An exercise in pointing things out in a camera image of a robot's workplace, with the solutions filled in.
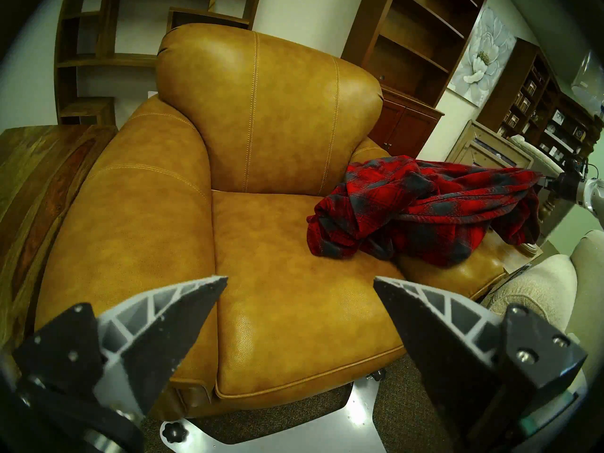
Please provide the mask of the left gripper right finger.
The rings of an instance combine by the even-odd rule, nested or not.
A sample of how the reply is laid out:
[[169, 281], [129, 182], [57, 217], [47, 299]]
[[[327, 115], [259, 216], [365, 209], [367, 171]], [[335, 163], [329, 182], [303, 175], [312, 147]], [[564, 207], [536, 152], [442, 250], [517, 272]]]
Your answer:
[[587, 395], [587, 353], [528, 307], [498, 316], [446, 290], [375, 277], [454, 450], [544, 450]]

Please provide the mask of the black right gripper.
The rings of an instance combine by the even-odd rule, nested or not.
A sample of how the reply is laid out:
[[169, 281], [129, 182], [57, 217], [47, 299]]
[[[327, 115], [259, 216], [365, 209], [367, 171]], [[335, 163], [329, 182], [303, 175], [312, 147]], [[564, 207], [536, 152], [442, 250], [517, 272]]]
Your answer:
[[565, 170], [558, 177], [544, 177], [543, 189], [553, 192], [569, 202], [585, 202], [588, 171], [587, 162], [566, 162]]

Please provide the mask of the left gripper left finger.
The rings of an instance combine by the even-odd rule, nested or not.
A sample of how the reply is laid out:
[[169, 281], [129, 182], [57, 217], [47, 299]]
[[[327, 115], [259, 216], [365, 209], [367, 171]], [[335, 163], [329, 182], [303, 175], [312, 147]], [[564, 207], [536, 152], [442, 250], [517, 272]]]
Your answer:
[[96, 317], [76, 303], [14, 351], [23, 376], [47, 389], [143, 417], [226, 288], [211, 276], [147, 290]]

